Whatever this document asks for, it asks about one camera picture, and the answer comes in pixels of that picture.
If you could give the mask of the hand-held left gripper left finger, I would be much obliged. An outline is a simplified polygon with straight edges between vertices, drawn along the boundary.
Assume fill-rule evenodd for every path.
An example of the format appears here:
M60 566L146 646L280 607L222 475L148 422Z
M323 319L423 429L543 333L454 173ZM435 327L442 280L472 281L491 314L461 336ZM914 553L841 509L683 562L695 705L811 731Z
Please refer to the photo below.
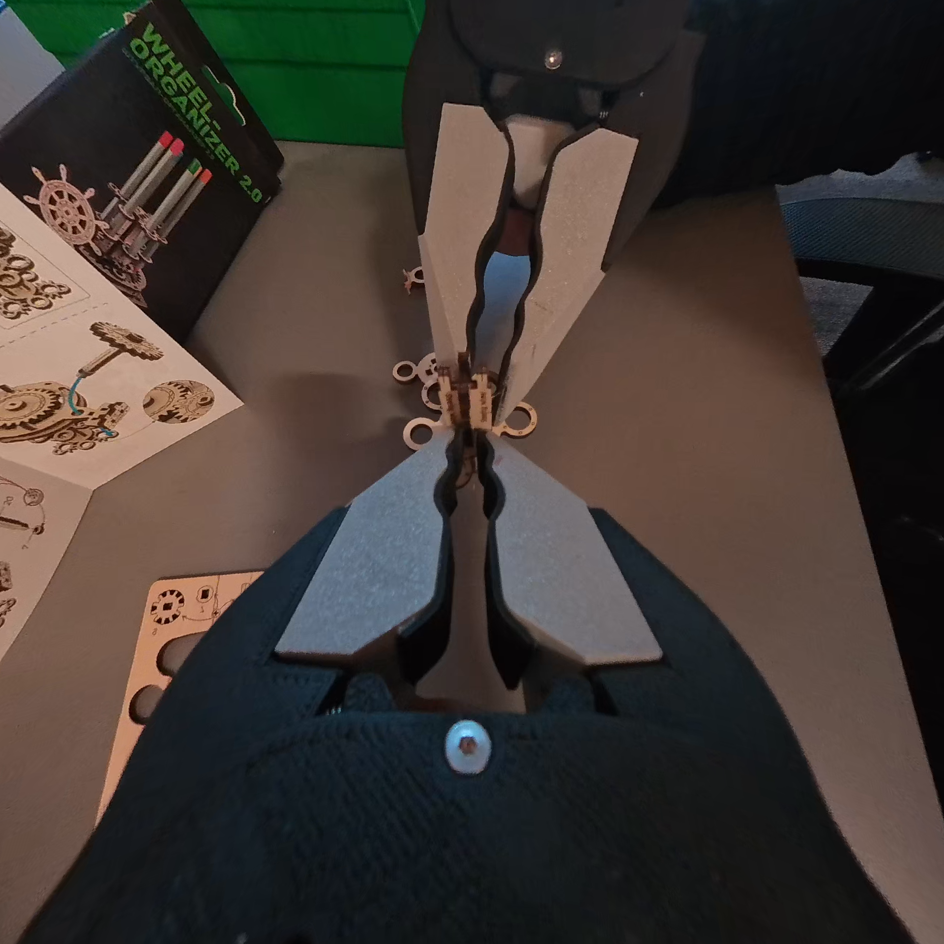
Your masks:
M418 683L445 652L455 433L439 431L348 505L275 654Z

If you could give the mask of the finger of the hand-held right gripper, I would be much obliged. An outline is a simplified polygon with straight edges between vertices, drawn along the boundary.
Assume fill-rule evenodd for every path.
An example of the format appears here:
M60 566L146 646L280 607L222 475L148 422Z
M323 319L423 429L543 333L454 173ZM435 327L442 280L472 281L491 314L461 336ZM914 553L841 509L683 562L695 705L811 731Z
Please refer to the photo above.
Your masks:
M530 391L596 292L638 144L598 127L554 152L535 218L531 280L503 362L504 403Z
M451 371L474 357L485 266L502 234L513 169L508 131L485 108L442 106L418 243L433 350Z

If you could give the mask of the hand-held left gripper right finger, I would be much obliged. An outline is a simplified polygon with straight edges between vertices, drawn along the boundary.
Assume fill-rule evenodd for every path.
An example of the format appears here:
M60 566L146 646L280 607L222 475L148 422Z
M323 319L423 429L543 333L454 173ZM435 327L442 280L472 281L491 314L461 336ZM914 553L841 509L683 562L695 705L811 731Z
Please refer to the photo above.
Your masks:
M498 437L481 438L481 484L488 640L507 688L663 658L581 498Z

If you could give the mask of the wooden shaft with ring base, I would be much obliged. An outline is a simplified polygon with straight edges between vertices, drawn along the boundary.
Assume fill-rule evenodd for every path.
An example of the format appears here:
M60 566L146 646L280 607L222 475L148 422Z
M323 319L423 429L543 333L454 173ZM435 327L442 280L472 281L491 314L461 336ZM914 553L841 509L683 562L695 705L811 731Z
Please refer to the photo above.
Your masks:
M484 367L446 367L430 354L413 363L398 362L393 377L400 384L422 384L424 403L438 411L437 420L419 417L410 421L403 438L415 455L396 466L381 484L405 491L431 490L458 459L458 481L477 472L478 437L493 440L523 438L537 427L537 410L525 402L496 417L498 376Z

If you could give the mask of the person's right forearm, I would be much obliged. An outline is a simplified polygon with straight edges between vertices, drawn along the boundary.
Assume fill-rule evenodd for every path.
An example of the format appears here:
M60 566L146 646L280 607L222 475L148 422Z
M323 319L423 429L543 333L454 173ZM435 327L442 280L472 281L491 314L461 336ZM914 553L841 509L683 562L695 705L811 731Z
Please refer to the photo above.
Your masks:
M690 120L657 205L942 156L941 1L701 1Z

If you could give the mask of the laser-cut wooden parts sheet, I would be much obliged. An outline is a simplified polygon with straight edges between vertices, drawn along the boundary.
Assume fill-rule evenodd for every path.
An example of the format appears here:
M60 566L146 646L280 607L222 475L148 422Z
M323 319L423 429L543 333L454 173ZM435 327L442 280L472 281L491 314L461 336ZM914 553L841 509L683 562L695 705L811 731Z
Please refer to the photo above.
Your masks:
M101 820L141 731L197 643L261 571L174 577L151 585L112 740Z

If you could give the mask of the black model kit box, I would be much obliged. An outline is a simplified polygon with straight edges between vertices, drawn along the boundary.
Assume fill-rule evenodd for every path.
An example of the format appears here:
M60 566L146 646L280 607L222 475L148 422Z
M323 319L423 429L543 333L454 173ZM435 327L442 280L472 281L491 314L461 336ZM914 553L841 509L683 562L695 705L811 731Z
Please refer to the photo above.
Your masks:
M284 158L183 2L146 2L2 130L2 184L175 341Z

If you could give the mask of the green plastic bin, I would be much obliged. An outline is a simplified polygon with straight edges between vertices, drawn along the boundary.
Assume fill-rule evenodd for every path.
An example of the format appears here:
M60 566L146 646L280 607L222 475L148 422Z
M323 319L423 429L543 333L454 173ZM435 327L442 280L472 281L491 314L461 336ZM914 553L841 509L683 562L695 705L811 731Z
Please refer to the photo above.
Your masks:
M146 2L8 2L63 65L85 58L98 38L121 28L123 14ZM277 140L351 146L402 146L401 99L407 64L426 2L182 2ZM84 80L95 130L130 124L136 110L117 88L129 65L119 51L117 77Z

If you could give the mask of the folded assembly instruction leaflet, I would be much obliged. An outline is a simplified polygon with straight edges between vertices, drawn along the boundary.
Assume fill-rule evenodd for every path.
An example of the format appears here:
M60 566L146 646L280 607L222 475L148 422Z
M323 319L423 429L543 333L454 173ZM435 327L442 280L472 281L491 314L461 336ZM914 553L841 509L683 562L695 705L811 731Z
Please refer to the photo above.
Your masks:
M5 656L93 493L242 401L25 203L1 195Z

